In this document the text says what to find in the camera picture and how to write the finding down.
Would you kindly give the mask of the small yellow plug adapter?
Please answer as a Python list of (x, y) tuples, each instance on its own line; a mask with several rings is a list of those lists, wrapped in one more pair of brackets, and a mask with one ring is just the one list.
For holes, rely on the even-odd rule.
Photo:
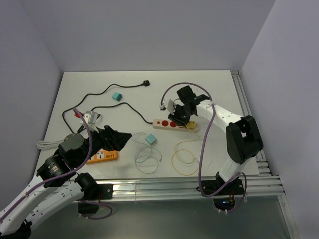
[(195, 121), (190, 121), (187, 123), (187, 127), (189, 129), (195, 129), (196, 128), (196, 122)]

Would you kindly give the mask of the teal charger with cable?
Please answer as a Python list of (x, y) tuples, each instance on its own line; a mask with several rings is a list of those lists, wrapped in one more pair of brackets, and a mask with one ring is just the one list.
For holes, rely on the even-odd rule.
[(149, 145), (154, 145), (157, 142), (157, 138), (153, 134), (148, 134), (145, 140)]

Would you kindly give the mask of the small teal plug adapter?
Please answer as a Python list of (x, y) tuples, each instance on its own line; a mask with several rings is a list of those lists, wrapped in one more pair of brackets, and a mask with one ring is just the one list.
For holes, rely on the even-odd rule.
[(119, 102), (122, 99), (122, 97), (123, 97), (122, 94), (118, 92), (114, 92), (112, 94), (112, 99), (117, 102)]

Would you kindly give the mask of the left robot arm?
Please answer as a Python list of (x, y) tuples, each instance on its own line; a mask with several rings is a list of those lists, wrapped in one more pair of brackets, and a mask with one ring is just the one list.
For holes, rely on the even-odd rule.
[(34, 228), (68, 204), (97, 196), (95, 179), (77, 170), (101, 149), (121, 151), (131, 137), (108, 125), (89, 131), (88, 138), (77, 133), (66, 136), (28, 186), (1, 211), (1, 237), (27, 239)]

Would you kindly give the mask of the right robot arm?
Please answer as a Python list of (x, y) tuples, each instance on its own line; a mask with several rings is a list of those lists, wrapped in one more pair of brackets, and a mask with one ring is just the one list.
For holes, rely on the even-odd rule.
[(219, 193), (227, 194), (233, 188), (232, 178), (238, 176), (247, 162), (263, 150), (264, 144), (254, 117), (237, 115), (215, 104), (210, 93), (201, 86), (197, 87), (205, 93), (196, 95), (191, 85), (196, 84), (186, 84), (176, 92), (182, 105), (176, 104), (173, 100), (166, 101), (164, 93), (160, 109), (167, 110), (168, 119), (178, 126), (187, 125), (192, 115), (208, 120), (200, 153), (199, 181), (201, 181), (204, 150), (211, 126), (215, 125), (225, 133), (228, 158), (218, 171), (220, 179), (215, 184)]

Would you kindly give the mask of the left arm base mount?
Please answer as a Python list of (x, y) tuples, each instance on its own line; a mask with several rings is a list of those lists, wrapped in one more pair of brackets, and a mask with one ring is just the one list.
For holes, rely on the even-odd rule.
[(110, 200), (113, 196), (113, 184), (97, 184), (95, 189), (84, 193), (78, 202), (78, 213), (93, 216), (100, 209), (103, 200)]

